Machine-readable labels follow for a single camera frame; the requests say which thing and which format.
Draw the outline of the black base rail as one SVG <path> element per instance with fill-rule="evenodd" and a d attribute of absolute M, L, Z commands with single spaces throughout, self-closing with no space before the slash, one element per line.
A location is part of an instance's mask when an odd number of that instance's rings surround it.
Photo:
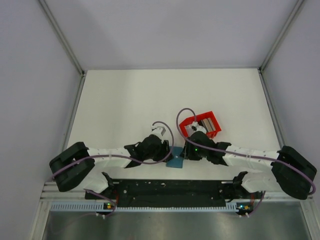
<path fill-rule="evenodd" d="M 219 180 L 116 179 L 100 194 L 123 208 L 224 207 L 240 198 L 231 183 Z"/>

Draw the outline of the aluminium frame post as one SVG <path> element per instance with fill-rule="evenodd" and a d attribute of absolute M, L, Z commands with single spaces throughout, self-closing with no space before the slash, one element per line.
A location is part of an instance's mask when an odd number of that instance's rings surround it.
<path fill-rule="evenodd" d="M 48 20 L 54 34 L 56 35 L 60 45 L 62 46 L 64 52 L 66 53 L 69 61 L 74 66 L 76 71 L 80 76 L 83 76 L 85 74 L 85 70 L 82 68 L 80 62 L 78 61 L 74 51 L 72 50 L 71 45 L 69 44 L 67 38 L 65 37 L 65 34 L 61 30 L 56 18 L 54 17 L 48 3 L 46 0 L 37 0 L 36 1 L 42 10 L 44 16 Z"/>
<path fill-rule="evenodd" d="M 258 68 L 259 72 L 262 74 L 265 69 L 270 64 L 271 60 L 273 59 L 274 55 L 276 54 L 278 48 L 281 46 L 282 42 L 286 38 L 289 30 L 292 28 L 294 22 L 298 18 L 300 12 L 302 11 L 304 5 L 306 4 L 306 0 L 296 0 L 293 9 L 290 11 L 288 17 L 286 18 L 283 26 L 280 29 L 277 37 L 275 38 L 274 42 L 272 43 L 270 49 L 268 50 L 264 60 L 262 61 L 260 67 Z"/>

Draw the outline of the blue leather card holder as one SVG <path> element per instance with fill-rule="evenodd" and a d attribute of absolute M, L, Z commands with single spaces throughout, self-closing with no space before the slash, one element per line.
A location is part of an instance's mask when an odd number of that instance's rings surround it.
<path fill-rule="evenodd" d="M 181 153 L 183 152 L 183 148 L 179 146 L 172 147 L 172 158 L 166 163 L 166 167 L 168 168 L 183 168 L 184 158 L 181 157 Z"/>

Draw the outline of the red plastic bin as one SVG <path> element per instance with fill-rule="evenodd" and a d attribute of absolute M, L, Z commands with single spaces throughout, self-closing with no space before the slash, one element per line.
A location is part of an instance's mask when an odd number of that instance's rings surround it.
<path fill-rule="evenodd" d="M 190 137 L 195 132 L 193 128 L 200 129 L 206 133 L 210 139 L 215 138 L 217 134 L 222 131 L 212 111 L 187 117 L 179 124 L 179 129 L 185 137 Z"/>

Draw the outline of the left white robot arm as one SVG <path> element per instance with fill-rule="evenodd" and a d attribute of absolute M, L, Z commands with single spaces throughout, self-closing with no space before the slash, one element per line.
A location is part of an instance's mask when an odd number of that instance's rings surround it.
<path fill-rule="evenodd" d="M 169 141 L 163 139 L 165 132 L 155 127 L 142 141 L 113 149 L 76 142 L 49 162 L 52 178 L 60 192 L 90 190 L 109 198 L 114 187 L 108 169 L 166 163 L 173 158 Z"/>

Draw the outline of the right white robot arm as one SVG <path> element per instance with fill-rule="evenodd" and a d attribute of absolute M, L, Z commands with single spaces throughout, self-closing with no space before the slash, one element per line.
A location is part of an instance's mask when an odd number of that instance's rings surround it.
<path fill-rule="evenodd" d="M 255 192 L 283 191 L 290 197 L 305 200 L 316 191 L 317 169 L 287 145 L 276 151 L 253 150 L 230 142 L 214 142 L 203 132 L 196 131 L 186 138 L 181 157 L 244 168 L 233 178 L 233 192 L 239 198 Z"/>

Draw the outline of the left aluminium frame post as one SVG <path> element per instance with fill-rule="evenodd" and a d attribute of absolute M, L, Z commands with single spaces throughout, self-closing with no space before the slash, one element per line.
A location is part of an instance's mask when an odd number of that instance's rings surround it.
<path fill-rule="evenodd" d="M 36 1 L 42 10 L 44 16 L 48 20 L 54 34 L 56 35 L 60 45 L 62 46 L 64 52 L 66 53 L 69 61 L 74 66 L 76 71 L 80 76 L 83 76 L 85 74 L 85 70 L 82 68 L 80 62 L 78 61 L 74 51 L 72 50 L 71 45 L 69 44 L 67 38 L 65 37 L 65 34 L 61 30 L 56 18 L 54 17 L 48 3 L 46 0 L 37 0 Z"/>

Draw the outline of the stack of cards in bin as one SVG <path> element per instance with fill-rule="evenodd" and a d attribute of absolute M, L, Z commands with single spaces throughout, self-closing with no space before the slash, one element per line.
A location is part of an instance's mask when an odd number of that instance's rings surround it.
<path fill-rule="evenodd" d="M 206 131 L 209 132 L 214 132 L 216 130 L 212 120 L 210 118 L 204 118 L 200 121 L 202 126 L 206 129 Z"/>

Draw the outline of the right aluminium frame post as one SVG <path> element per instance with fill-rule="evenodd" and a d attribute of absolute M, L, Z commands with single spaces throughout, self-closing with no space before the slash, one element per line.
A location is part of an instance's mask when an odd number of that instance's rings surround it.
<path fill-rule="evenodd" d="M 271 60 L 273 59 L 274 55 L 276 54 L 278 48 L 281 46 L 282 42 L 286 38 L 289 30 L 292 28 L 294 22 L 298 18 L 300 12 L 302 11 L 304 5 L 306 4 L 306 0 L 296 0 L 293 9 L 290 11 L 288 17 L 286 18 L 283 26 L 280 29 L 277 37 L 275 38 L 274 42 L 272 43 L 270 49 L 268 50 L 264 60 L 262 61 L 260 67 L 258 68 L 259 72 L 262 74 L 265 69 L 270 64 Z"/>

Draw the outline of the aluminium frame rail left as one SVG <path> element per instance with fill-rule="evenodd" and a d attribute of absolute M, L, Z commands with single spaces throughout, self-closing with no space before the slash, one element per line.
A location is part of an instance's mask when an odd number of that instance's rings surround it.
<path fill-rule="evenodd" d="M 85 198 L 84 190 L 71 190 L 61 192 L 55 182 L 46 182 L 43 186 L 42 193 L 40 195 L 41 200 L 83 200 Z"/>

